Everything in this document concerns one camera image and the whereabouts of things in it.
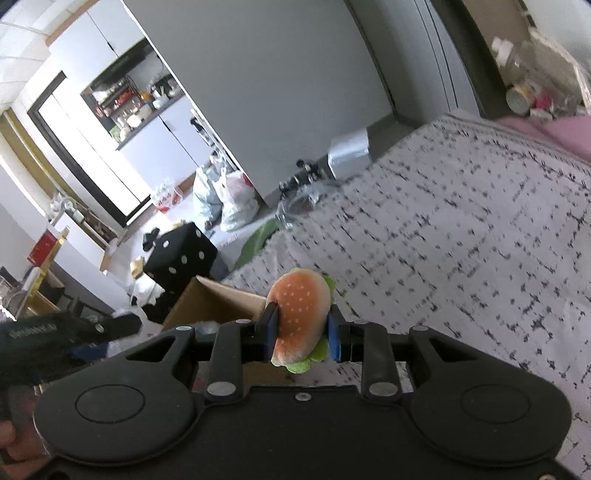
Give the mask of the person's left hand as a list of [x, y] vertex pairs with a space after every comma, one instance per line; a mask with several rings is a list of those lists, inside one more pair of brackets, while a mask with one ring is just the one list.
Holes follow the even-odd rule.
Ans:
[[29, 479], [51, 460], [33, 422], [37, 400], [33, 387], [14, 386], [8, 390], [9, 412], [1, 412], [2, 479]]

